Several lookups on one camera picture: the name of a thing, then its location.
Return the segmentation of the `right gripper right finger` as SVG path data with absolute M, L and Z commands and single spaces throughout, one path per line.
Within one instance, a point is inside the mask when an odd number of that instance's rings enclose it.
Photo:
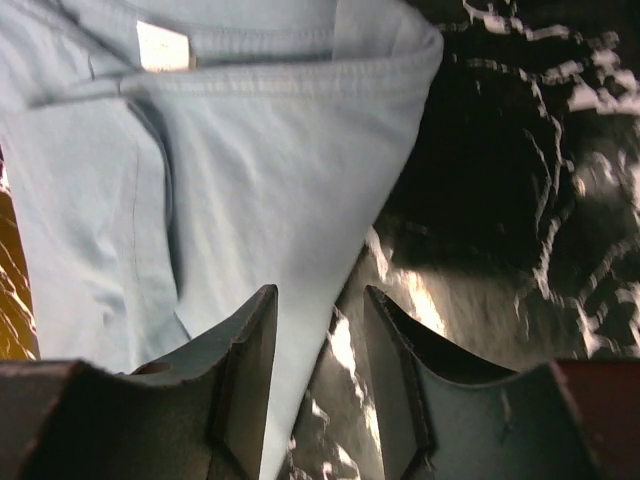
M 386 478 L 599 478 L 558 365 L 488 362 L 373 286 L 363 326 Z

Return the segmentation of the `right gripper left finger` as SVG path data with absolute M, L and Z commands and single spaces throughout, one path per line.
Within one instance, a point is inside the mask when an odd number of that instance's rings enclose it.
M 254 479 L 262 459 L 278 291 L 131 374 L 55 362 L 60 392 L 27 479 Z

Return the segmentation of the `blue-grey t shirt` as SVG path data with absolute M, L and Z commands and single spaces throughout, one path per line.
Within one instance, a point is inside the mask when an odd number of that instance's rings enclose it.
M 276 285 L 276 477 L 442 56 L 403 1 L 3 2 L 1 149 L 41 356 L 129 372 Z

